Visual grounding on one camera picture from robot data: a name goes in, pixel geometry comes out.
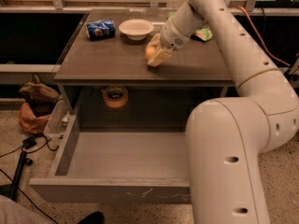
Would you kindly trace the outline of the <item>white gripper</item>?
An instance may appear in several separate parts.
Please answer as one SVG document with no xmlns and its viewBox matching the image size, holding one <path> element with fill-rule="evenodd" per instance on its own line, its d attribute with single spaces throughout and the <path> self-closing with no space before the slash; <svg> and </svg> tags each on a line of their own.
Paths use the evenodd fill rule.
<svg viewBox="0 0 299 224">
<path fill-rule="evenodd" d="M 156 67 L 167 61 L 171 58 L 171 49 L 181 49 L 189 40 L 190 38 L 176 27 L 173 20 L 168 19 L 162 26 L 160 34 L 156 34 L 146 46 L 146 51 L 155 50 L 147 60 L 148 65 Z"/>
</svg>

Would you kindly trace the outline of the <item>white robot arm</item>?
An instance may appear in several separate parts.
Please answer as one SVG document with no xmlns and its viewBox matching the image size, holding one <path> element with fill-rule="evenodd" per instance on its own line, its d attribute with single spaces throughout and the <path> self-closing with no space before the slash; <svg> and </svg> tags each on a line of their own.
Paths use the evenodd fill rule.
<svg viewBox="0 0 299 224">
<path fill-rule="evenodd" d="M 150 66 L 168 60 L 209 25 L 237 90 L 198 105 L 186 125 L 194 224 L 270 224 L 260 153 L 298 131 L 292 85 L 228 10 L 229 0 L 186 0 L 146 47 Z"/>
</svg>

